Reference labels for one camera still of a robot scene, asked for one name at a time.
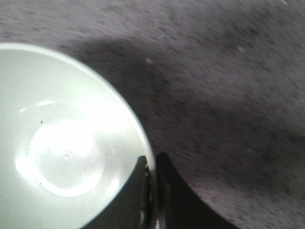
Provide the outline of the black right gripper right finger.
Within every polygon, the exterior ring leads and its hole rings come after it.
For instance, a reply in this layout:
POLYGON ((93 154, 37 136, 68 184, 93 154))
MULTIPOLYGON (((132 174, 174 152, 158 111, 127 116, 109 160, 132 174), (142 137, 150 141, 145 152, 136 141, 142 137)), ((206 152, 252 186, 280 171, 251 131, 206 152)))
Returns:
POLYGON ((187 185, 166 153, 156 157, 161 229, 236 229, 187 185))

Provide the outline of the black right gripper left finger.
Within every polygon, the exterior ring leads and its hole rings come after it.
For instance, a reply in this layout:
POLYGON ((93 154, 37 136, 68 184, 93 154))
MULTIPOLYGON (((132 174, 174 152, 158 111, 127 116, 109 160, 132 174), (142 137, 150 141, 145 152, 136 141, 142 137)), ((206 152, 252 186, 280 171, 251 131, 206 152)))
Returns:
POLYGON ((140 156, 116 197, 84 228, 148 229, 151 207, 151 176, 146 157, 140 156))

